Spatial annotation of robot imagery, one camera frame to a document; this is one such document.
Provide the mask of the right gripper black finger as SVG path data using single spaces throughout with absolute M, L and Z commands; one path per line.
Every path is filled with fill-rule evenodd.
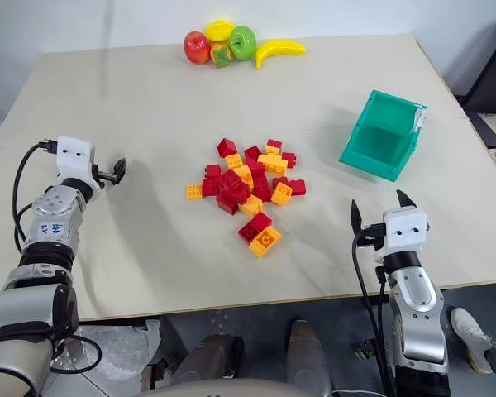
M 351 227 L 355 237 L 362 236 L 362 217 L 354 199 L 351 200 Z
M 400 210 L 400 211 L 406 211 L 406 210 L 417 209 L 417 205 L 402 190 L 397 189 L 396 190 L 396 194 L 397 194 L 398 203 L 399 203 L 398 210 Z

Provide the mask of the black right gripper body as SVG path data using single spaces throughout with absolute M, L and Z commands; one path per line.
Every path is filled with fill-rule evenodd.
M 357 238 L 356 245 L 372 246 L 376 251 L 384 247 L 384 239 L 386 237 L 386 225 L 384 223 L 376 223 L 366 228 L 361 225 L 355 226 L 355 237 Z

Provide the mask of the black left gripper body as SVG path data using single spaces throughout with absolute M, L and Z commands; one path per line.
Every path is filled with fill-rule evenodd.
M 116 185 L 117 173 L 115 168 L 111 171 L 102 171 L 98 165 L 94 164 L 92 166 L 92 176 L 100 189 L 104 189 L 106 183 Z

